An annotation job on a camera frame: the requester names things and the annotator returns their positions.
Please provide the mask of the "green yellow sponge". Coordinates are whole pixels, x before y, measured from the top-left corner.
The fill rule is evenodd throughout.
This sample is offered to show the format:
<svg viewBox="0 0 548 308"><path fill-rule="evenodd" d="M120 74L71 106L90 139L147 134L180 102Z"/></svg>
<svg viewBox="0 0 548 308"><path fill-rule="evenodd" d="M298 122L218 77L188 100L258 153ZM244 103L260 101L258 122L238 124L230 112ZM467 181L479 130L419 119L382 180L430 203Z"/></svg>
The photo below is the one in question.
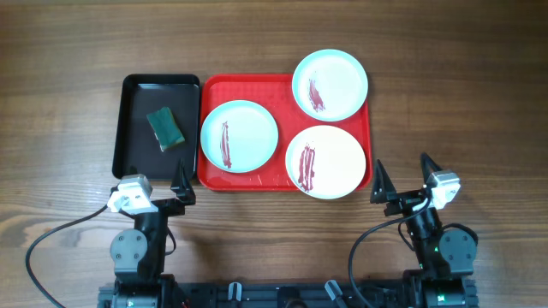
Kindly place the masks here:
<svg viewBox="0 0 548 308"><path fill-rule="evenodd" d="M146 119L152 127L161 151L166 151L185 141L185 137L169 107L163 107L147 114Z"/></svg>

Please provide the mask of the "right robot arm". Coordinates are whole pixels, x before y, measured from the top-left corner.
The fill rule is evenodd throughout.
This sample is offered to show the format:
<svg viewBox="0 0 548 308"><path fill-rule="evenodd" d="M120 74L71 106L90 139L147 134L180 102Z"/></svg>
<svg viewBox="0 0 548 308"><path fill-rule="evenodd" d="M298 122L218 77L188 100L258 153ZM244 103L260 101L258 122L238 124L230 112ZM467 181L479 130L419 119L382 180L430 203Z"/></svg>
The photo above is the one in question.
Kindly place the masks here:
<svg viewBox="0 0 548 308"><path fill-rule="evenodd" d="M384 204L386 216L402 216L419 268L403 272L401 285L377 287L375 302L383 307L465 307L479 305L474 273L478 235L460 223L442 224L438 212L461 188L458 175L442 169L427 154L420 156L424 184L398 192L381 162L374 165L370 201Z"/></svg>

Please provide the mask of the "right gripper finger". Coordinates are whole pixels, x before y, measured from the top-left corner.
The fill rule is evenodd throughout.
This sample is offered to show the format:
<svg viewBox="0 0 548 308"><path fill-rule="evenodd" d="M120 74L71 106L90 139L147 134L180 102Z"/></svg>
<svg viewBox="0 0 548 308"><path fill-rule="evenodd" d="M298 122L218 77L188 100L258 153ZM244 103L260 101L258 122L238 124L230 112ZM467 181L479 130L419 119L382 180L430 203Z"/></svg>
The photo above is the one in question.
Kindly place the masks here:
<svg viewBox="0 0 548 308"><path fill-rule="evenodd" d="M389 203L395 199L396 189L388 176L384 165L378 159L374 164L370 202L372 204L382 204Z"/></svg>
<svg viewBox="0 0 548 308"><path fill-rule="evenodd" d="M420 165L424 183L438 184L438 172L442 171L442 168L426 152L420 154Z"/></svg>

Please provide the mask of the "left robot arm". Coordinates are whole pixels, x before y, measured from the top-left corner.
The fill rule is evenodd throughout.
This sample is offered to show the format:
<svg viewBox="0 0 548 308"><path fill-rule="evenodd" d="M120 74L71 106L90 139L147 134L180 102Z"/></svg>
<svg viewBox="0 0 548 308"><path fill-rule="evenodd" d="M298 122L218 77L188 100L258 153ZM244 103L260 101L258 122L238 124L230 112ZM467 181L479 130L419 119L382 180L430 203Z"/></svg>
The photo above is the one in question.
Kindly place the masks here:
<svg viewBox="0 0 548 308"><path fill-rule="evenodd" d="M171 182L173 198L152 200L152 186L142 174L122 177L111 189L108 208L129 216L134 226L119 233L110 245L115 282L99 289L103 308L187 307L188 297L171 274L164 272L171 216L182 216L196 195L179 163Z"/></svg>

